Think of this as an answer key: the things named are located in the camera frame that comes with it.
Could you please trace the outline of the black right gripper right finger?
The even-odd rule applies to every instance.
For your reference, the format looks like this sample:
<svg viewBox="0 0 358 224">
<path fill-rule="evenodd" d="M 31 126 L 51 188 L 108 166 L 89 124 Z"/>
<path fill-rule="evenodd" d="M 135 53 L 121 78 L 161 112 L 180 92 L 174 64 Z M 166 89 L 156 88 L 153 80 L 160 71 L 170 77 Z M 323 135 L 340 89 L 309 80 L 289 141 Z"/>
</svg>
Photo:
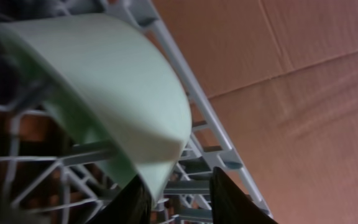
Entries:
<svg viewBox="0 0 358 224">
<path fill-rule="evenodd" d="M 277 224 L 220 167 L 213 169 L 209 190 L 214 224 Z"/>
</svg>

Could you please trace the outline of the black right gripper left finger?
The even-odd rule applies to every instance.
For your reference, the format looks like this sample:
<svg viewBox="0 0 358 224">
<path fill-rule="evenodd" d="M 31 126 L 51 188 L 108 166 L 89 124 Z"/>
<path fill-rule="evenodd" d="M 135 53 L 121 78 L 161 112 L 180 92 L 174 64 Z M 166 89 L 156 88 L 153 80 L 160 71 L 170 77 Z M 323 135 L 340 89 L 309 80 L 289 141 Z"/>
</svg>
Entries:
<svg viewBox="0 0 358 224">
<path fill-rule="evenodd" d="M 87 224 L 149 224 L 151 207 L 150 193 L 137 175 Z"/>
</svg>

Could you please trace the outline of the mint green small bowl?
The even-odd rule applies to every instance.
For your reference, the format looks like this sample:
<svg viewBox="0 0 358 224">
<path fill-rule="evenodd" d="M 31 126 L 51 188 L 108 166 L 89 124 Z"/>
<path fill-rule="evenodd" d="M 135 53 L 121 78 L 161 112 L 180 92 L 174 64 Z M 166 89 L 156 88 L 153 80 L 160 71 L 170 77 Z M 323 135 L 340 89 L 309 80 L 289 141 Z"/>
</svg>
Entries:
<svg viewBox="0 0 358 224">
<path fill-rule="evenodd" d="M 158 201 L 191 134 L 173 68 L 141 32 L 106 14 L 0 23 L 0 46 L 21 79 L 48 79 L 43 104 L 77 144 L 109 141 L 98 167 L 121 187 L 138 175 Z"/>
</svg>

